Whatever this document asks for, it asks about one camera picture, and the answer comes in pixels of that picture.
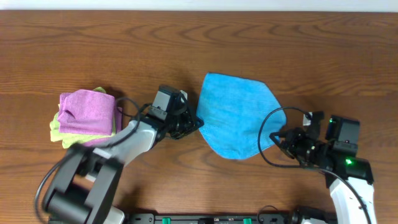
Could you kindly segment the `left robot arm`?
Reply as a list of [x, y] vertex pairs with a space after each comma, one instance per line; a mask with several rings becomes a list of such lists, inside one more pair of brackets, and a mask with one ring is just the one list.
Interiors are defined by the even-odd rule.
[[126, 214], [113, 206], [124, 167], [166, 135], [178, 140], [204, 125], [186, 103], [166, 110], [145, 107], [147, 114], [138, 111], [109, 141], [99, 146], [73, 144], [49, 170], [54, 178], [35, 207], [61, 223], [125, 223]]

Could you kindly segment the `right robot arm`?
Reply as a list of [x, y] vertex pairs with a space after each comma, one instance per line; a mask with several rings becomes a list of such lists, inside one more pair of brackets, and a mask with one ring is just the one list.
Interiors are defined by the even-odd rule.
[[356, 156], [360, 122], [333, 115], [321, 141], [323, 113], [310, 116], [304, 127], [270, 133], [270, 139], [300, 168], [325, 176], [338, 223], [376, 223], [371, 165]]

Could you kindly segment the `blue microfiber cloth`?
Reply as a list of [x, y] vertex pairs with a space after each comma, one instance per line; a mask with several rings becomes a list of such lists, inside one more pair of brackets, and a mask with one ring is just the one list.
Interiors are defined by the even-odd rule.
[[208, 73], [202, 84], [197, 117], [208, 145], [225, 159], [249, 159], [274, 145], [270, 133], [287, 122], [268, 86], [257, 80]]

